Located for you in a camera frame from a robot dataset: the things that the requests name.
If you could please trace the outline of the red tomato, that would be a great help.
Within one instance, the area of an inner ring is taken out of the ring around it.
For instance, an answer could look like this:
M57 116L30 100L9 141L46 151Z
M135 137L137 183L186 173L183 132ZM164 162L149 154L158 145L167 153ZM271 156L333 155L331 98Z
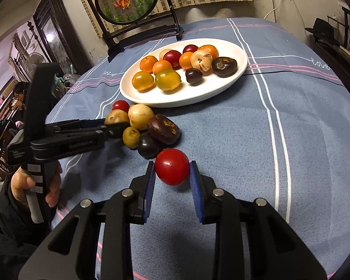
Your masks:
M112 105L113 111L114 110L121 110L121 111L128 113L129 109L130 109L129 103L124 101L124 100L115 101Z
M155 172L167 185L178 186L189 178L189 160L178 149L165 149L155 159Z

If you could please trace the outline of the yellow orange fruit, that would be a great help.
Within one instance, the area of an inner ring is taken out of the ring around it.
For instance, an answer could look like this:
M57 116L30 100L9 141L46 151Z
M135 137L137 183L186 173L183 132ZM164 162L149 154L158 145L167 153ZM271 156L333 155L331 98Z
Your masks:
M139 91L144 92L154 86L154 78L150 73L139 71L134 74L131 81L133 87Z

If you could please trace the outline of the green yellow citrus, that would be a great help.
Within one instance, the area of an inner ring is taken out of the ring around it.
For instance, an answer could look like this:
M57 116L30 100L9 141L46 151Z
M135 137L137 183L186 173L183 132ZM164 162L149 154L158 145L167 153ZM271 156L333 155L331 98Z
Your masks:
M155 84L164 92L173 91L181 84L181 77L175 70L162 70L155 75Z

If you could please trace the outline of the bright orange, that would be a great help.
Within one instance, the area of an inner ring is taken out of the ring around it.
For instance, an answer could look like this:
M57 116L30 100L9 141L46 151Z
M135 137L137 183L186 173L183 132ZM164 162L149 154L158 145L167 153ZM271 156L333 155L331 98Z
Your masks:
M154 75L158 74L159 72L163 70L171 70L172 64L166 60L160 60L154 63L152 67L152 72Z

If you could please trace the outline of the orange with stem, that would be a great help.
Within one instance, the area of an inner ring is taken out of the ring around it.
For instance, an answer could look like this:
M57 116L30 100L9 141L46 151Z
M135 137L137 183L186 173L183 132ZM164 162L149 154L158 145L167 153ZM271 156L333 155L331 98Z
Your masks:
M191 63L191 56L192 56L193 52L184 52L180 58L179 58L179 65L180 67L182 67L182 69L187 70L192 68L192 63Z

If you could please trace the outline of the speckled beige fruit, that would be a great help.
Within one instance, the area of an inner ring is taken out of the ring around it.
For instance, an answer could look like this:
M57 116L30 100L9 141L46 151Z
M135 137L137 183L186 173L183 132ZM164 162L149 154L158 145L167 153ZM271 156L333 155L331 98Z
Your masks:
M197 50L191 55L190 62L193 68L208 72L212 69L213 57L208 51Z

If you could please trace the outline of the beige pear shaped fruit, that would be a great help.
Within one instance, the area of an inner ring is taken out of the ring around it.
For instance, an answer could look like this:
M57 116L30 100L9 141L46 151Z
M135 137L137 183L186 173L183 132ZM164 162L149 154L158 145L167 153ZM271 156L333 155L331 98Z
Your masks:
M112 110L105 118L105 125L113 125L117 123L130 123L128 113L121 109Z

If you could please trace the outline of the pale yellow round fruit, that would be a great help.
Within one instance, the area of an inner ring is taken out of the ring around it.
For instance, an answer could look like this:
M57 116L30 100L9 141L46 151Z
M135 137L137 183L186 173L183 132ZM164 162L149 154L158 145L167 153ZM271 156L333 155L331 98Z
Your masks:
M128 117L132 127L145 130L148 122L154 117L154 112L147 105L135 104L129 108Z

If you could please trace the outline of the small dark purple fruit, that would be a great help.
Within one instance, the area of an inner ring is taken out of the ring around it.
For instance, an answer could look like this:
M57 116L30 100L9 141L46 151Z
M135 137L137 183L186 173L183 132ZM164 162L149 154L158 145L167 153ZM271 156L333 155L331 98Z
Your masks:
M155 158L160 150L160 147L148 132L140 135L138 153L141 157L146 159Z

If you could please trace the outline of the dark brown oval fruit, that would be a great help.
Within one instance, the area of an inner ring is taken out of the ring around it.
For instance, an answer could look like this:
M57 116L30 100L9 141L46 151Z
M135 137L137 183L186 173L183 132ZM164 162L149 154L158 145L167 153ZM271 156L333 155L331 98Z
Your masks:
M166 145L176 144L181 137L179 127L162 114L157 114L149 120L147 130L153 138Z

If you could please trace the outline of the beige round fruit on plate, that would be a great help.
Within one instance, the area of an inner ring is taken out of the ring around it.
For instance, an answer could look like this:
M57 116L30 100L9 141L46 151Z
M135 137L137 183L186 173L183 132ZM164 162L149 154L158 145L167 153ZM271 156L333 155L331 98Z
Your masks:
M163 60L166 53L170 52L171 49L163 49L159 54L159 61Z

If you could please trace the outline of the dark wooden framed mirror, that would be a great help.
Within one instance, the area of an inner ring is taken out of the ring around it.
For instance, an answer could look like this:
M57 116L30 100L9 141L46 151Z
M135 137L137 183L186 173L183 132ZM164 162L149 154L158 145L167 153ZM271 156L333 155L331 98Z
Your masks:
M79 75L93 67L71 23L62 0L41 0L33 21L50 60L65 74Z

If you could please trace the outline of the dark red plum back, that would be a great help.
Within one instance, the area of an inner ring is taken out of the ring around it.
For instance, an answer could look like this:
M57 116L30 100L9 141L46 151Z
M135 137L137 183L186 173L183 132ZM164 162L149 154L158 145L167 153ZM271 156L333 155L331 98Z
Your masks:
M188 52L195 52L198 50L198 46L197 45L194 45L194 44L189 44L189 45L186 45L183 49L183 53L188 53Z

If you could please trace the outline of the round goldfish screen ornament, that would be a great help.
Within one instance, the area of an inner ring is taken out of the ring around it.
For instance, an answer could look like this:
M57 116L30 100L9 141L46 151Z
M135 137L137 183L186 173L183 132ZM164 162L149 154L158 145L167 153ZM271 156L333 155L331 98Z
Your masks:
M125 48L160 35L183 37L171 0L86 0L107 45L108 61Z

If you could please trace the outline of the black hat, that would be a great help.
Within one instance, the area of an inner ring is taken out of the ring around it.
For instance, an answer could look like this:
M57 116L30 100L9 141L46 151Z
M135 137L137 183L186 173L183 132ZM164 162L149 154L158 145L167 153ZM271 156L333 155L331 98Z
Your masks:
M339 44L334 37L334 28L321 18L316 18L313 27L306 27L305 30L317 39L323 39L334 45Z

